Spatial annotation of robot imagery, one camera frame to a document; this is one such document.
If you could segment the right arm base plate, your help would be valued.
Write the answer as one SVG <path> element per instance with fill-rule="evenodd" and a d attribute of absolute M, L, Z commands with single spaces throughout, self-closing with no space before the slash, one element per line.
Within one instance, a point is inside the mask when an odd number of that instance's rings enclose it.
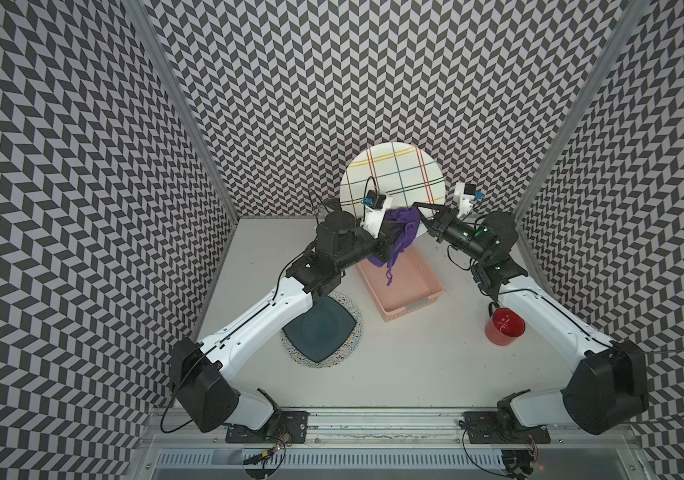
<path fill-rule="evenodd" d="M 551 443 L 545 426 L 524 427 L 507 410 L 466 411 L 459 424 L 468 432 L 471 444 Z"/>

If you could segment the white plate coloured stripes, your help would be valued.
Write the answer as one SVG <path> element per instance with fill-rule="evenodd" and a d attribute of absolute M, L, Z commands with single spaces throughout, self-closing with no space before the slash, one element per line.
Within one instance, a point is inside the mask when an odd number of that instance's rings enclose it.
<path fill-rule="evenodd" d="M 347 165 L 339 186 L 342 209 L 361 218 L 363 197 L 368 190 L 392 198 L 395 209 L 410 207 L 415 202 L 447 202 L 440 163 L 419 147 L 400 142 L 374 145 Z"/>

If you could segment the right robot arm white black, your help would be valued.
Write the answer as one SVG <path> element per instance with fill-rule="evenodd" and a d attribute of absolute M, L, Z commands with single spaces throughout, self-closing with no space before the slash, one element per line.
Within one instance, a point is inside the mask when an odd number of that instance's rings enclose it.
<path fill-rule="evenodd" d="M 458 209 L 429 205 L 422 220 L 429 235 L 473 261 L 480 292 L 519 315 L 568 365 L 563 387 L 513 394 L 499 402 L 519 426 L 576 426 L 600 435 L 646 412 L 650 394 L 647 362 L 631 341 L 616 341 L 582 321 L 549 295 L 511 256 L 519 235 L 512 214 L 494 211 L 472 224 Z"/>

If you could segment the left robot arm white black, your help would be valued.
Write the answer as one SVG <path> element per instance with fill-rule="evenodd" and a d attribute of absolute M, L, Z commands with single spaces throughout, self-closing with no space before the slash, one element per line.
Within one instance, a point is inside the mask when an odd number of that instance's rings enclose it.
<path fill-rule="evenodd" d="M 202 432 L 223 424 L 264 430 L 279 408 L 262 390 L 239 390 L 232 380 L 269 339 L 340 285 L 345 271 L 375 257 L 388 262 L 406 227 L 383 219 L 377 234 L 346 211 L 333 211 L 316 236 L 281 270 L 273 289 L 250 309 L 200 341 L 184 338 L 171 350 L 172 400 Z"/>

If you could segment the purple cloth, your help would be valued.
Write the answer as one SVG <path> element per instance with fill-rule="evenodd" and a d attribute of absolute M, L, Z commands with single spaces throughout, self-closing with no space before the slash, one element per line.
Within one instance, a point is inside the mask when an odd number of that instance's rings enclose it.
<path fill-rule="evenodd" d="M 386 211 L 380 229 L 380 238 L 385 240 L 384 252 L 388 254 L 388 258 L 383 260 L 377 254 L 372 254 L 368 257 L 368 261 L 377 268 L 387 267 L 385 276 L 388 287 L 393 283 L 393 268 L 399 255 L 416 239 L 420 225 L 421 213 L 416 207 Z"/>

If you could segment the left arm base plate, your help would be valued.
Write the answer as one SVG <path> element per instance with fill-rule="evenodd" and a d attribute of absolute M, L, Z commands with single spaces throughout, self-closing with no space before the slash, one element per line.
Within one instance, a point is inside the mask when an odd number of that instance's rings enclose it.
<path fill-rule="evenodd" d="M 308 433 L 310 413 L 304 410 L 281 410 L 259 430 L 233 425 L 227 430 L 228 444 L 259 444 L 284 442 L 291 446 L 304 444 Z"/>

